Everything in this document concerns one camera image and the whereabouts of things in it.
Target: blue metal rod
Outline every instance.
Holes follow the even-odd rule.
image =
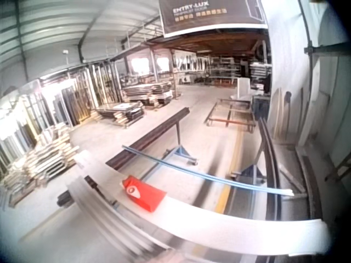
[[[241,182],[230,181],[230,180],[223,179],[223,178],[217,178],[217,177],[214,177],[212,175],[208,175],[208,174],[205,174],[205,173],[199,173],[197,171],[188,170],[186,168],[179,167],[179,166],[176,166],[176,165],[171,164],[171,163],[167,163],[167,162],[165,162],[163,160],[160,160],[160,159],[157,159],[155,157],[149,156],[149,155],[147,155],[145,153],[142,153],[142,152],[140,152],[140,151],[138,151],[136,149],[133,149],[133,148],[130,148],[130,147],[127,147],[127,146],[124,146],[124,145],[122,146],[122,148],[127,150],[127,151],[129,151],[129,152],[132,152],[132,153],[134,153],[136,155],[144,156],[145,158],[148,158],[148,159],[150,159],[150,160],[152,160],[154,162],[163,164],[163,165],[168,166],[170,168],[173,168],[175,170],[182,171],[184,173],[191,174],[191,175],[194,175],[194,176],[198,176],[198,177],[201,177],[201,178],[204,178],[204,179],[207,179],[207,180],[211,180],[211,181],[214,181],[214,182],[220,182],[222,184],[235,186],[235,187],[248,189],[248,190],[253,190],[253,191],[274,193],[276,195],[294,196],[294,194],[293,194],[291,189],[275,189],[275,188],[261,187],[261,186],[256,186],[256,185],[243,184]]]

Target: concrete floor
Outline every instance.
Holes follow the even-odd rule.
[[[158,111],[148,111],[143,119],[129,129],[122,129],[105,122],[89,121],[71,132],[71,142],[80,146],[80,150],[88,150],[98,160],[106,162],[122,151],[122,145],[132,144],[183,107],[189,107],[190,114],[180,122],[182,145],[192,156],[199,159],[199,164],[195,167],[177,156],[169,161],[222,178],[227,176],[232,168],[242,171],[248,167],[253,162],[261,142],[257,127],[253,134],[249,134],[236,125],[226,128],[225,124],[214,123],[212,127],[208,127],[203,123],[216,99],[228,98],[235,93],[235,90],[207,86],[180,86],[179,89],[183,92],[183,96]],[[176,144],[176,129],[172,128],[150,145],[145,152],[161,157],[167,148],[171,149]],[[276,146],[276,151],[278,159],[295,175],[296,167],[289,152],[279,149],[279,146]],[[335,215],[342,211],[348,196],[340,185],[325,184],[322,181],[321,178],[324,176],[321,174],[326,174],[330,168],[323,166],[326,165],[325,162],[313,147],[308,147],[306,151],[315,174],[318,174],[316,177],[322,195],[324,215],[326,220],[331,222]],[[233,159],[236,158],[236,165],[233,166]],[[263,164],[264,160],[261,156],[258,167],[265,175]],[[149,160],[138,157],[123,167],[120,172],[138,177],[153,165]],[[4,252],[10,254],[16,262],[125,262],[119,252],[84,218],[77,205],[74,204],[68,209],[60,209],[56,205],[57,196],[67,189],[66,184],[79,175],[81,175],[79,167],[74,166],[50,182],[46,188],[36,189],[15,209],[7,208],[6,211],[0,212],[2,254]],[[114,185],[119,187],[120,181],[121,178],[116,178]],[[208,210],[215,210],[223,190],[221,184],[208,184],[202,179],[165,167],[150,177],[148,183],[167,191],[167,194],[173,198]],[[291,185],[283,181],[282,187],[291,188]],[[266,198],[266,194],[256,194],[254,219],[264,219]],[[230,207],[227,209],[228,214],[247,217],[248,191],[232,191],[228,206]],[[254,262],[255,260],[254,256],[225,255],[218,251],[199,248],[196,244],[181,241],[153,225],[138,220],[127,211],[123,213],[145,232],[182,251],[217,262]],[[304,211],[291,214],[287,209],[284,213],[286,218],[293,218],[293,220],[302,219],[305,216]]]
[[[229,173],[237,126],[230,125],[226,128],[225,124],[215,124],[208,127],[203,122],[216,99],[228,98],[234,94],[234,90],[206,86],[183,86],[180,90],[183,96],[178,100],[173,100],[158,111],[148,111],[143,119],[128,129],[91,121],[71,132],[71,142],[78,145],[80,150],[88,150],[98,160],[106,162],[122,150],[122,145],[132,144],[183,107],[189,107],[190,114],[180,122],[182,145],[192,156],[199,159],[199,164],[194,167],[176,156],[170,161],[225,177]],[[167,148],[176,144],[174,128],[161,136],[145,152],[161,157]],[[148,160],[136,158],[120,171],[141,176],[152,165]],[[89,227],[76,205],[69,209],[59,209],[56,205],[57,196],[64,192],[66,184],[79,174],[78,167],[72,167],[50,182],[46,188],[35,190],[15,209],[7,208],[1,213],[2,245],[6,252],[16,255],[23,262],[96,262],[97,258],[100,258],[101,262],[116,262],[118,253],[97,234],[93,226]],[[203,192],[204,181],[169,168],[161,168],[148,183],[167,191],[173,198],[193,204],[198,193]],[[213,210],[222,188],[221,184],[211,184],[200,206]],[[160,236],[160,239],[172,238],[162,235],[160,231],[152,232]]]

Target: dark metal bar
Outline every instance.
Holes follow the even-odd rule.
[[[208,119],[212,116],[213,111],[216,109],[217,102],[214,104],[213,108],[211,109],[210,113],[207,115],[205,121],[203,123],[207,123]]]
[[[175,127],[177,127],[178,145],[181,145],[181,142],[180,142],[180,126],[179,126],[179,122],[176,123]]]
[[[320,47],[306,47],[304,52],[306,54],[313,54],[316,56],[350,56],[351,42],[343,42],[334,45],[322,45]]]
[[[136,149],[138,151],[144,150],[150,144],[152,144],[156,139],[158,139],[162,134],[168,131],[171,127],[177,124],[181,119],[183,119],[186,115],[190,113],[189,108],[183,108],[178,113],[173,115],[171,118],[166,120],[165,122],[161,123],[151,132],[140,138],[138,141],[130,145],[131,148]],[[123,165],[125,165],[128,161],[130,161],[135,154],[123,150],[115,157],[111,158],[106,162],[106,164],[115,170],[120,169]]]
[[[105,9],[107,8],[107,6],[109,5],[109,3],[111,2],[111,0],[106,0],[106,2],[103,4],[103,6],[101,7],[101,9],[95,14],[93,20],[89,23],[87,29],[85,30],[82,38],[79,40],[78,43],[78,53],[79,53],[79,59],[81,61],[81,63],[84,63],[84,57],[82,54],[82,45],[84,43],[84,40],[86,39],[87,35],[89,34],[90,30],[92,29],[92,27],[94,26],[95,22],[97,21],[97,19],[101,16],[101,14],[105,11]]]
[[[264,144],[263,151],[267,170],[267,187],[280,188],[278,162],[265,120],[260,119],[258,121],[258,126]],[[281,197],[279,195],[267,195],[267,212],[265,219],[270,221],[281,219]]]
[[[21,22],[20,22],[20,7],[19,0],[15,0],[15,15],[16,15],[16,26],[17,26],[17,34],[18,34],[18,42],[20,43],[21,56],[23,61],[24,74],[26,77],[26,81],[29,81],[28,70],[27,70],[27,61],[26,56],[24,55],[23,43],[22,43],[22,35],[21,35]]]
[[[232,105],[230,105],[230,109],[229,109],[229,112],[228,112],[228,117],[227,117],[227,120],[230,120],[231,108],[233,108],[233,106],[232,106]]]

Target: stack of lumber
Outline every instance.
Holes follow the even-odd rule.
[[[70,144],[69,128],[65,124],[44,130],[35,148],[14,162],[2,181],[10,192],[10,206],[75,164],[73,158],[77,150],[78,146]]]
[[[100,106],[96,111],[102,116],[115,119],[114,124],[121,126],[127,125],[131,121],[136,121],[139,117],[144,115],[143,103],[138,102],[125,102],[120,104],[108,104]]]
[[[116,123],[118,124],[126,124],[128,122],[128,118],[125,113],[118,111],[114,114],[114,117],[116,118]]]
[[[172,100],[172,82],[140,84],[124,88],[129,101],[141,101],[145,106],[168,104]]]

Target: metal roof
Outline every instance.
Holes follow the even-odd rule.
[[[136,43],[160,35],[158,0],[14,0],[0,5],[1,62],[55,42],[106,41],[128,48],[128,39]]]

